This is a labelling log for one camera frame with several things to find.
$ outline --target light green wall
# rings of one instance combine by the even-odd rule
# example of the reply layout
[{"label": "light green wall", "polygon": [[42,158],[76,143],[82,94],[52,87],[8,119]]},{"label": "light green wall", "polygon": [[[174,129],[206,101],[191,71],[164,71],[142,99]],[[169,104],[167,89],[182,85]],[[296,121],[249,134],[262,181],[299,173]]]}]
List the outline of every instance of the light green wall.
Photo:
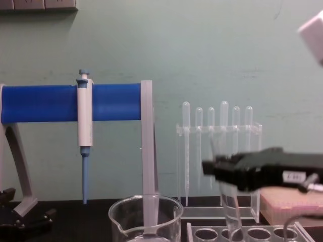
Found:
[{"label": "light green wall", "polygon": [[[180,106],[222,100],[254,108],[263,143],[323,151],[323,69],[297,28],[321,0],[80,0],[76,14],[0,17],[0,78],[8,85],[152,79],[159,185],[176,194]],[[76,124],[20,125],[41,200],[81,198]],[[141,193],[140,123],[95,123],[90,198]],[[8,147],[5,186],[18,187]]]}]

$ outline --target blue pipette holder bar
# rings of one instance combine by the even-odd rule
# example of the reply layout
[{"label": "blue pipette holder bar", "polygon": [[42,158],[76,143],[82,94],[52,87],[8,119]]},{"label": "blue pipette holder bar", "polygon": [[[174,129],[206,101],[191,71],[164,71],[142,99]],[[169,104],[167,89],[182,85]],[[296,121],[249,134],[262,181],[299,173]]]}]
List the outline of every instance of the blue pipette holder bar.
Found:
[{"label": "blue pipette holder bar", "polygon": [[[93,121],[140,120],[140,84],[93,85]],[[76,122],[77,88],[4,86],[2,124]]]}]

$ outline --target wall outlet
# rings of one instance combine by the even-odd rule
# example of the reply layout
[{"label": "wall outlet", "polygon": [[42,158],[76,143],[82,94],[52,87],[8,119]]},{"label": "wall outlet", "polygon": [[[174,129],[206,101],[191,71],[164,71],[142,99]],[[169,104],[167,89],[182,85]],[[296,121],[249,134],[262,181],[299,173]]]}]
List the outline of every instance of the wall outlet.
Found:
[{"label": "wall outlet", "polygon": [[0,0],[0,10],[13,10],[14,0]]},{"label": "wall outlet", "polygon": [[45,0],[46,9],[76,9],[76,0]]},{"label": "wall outlet", "polygon": [[14,4],[15,10],[45,9],[44,0],[14,0]]}]

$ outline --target pipette tip box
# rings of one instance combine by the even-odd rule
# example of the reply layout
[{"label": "pipette tip box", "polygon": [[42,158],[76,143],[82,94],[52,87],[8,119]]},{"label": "pipette tip box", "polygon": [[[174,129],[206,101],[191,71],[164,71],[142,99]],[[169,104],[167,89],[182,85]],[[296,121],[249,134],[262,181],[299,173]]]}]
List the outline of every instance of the pipette tip box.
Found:
[{"label": "pipette tip box", "polygon": [[[323,214],[323,196],[302,194],[288,188],[264,188],[260,192],[260,212],[271,225],[284,224],[292,216]],[[323,220],[298,219],[304,227],[323,226]]]}]

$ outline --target cable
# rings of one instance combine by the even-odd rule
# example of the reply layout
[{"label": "cable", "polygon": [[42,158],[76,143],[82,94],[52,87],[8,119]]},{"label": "cable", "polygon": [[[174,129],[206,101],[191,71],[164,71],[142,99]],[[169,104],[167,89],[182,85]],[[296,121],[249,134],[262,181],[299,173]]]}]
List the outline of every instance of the cable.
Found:
[{"label": "cable", "polygon": [[284,228],[283,228],[283,233],[284,233],[284,242],[288,241],[287,238],[287,227],[290,225],[294,220],[298,218],[307,218],[307,219],[315,219],[315,220],[322,220],[323,219],[323,214],[322,215],[317,215],[317,214],[301,214],[301,215],[296,215],[293,217],[290,217],[287,219],[287,221],[284,223]]}]

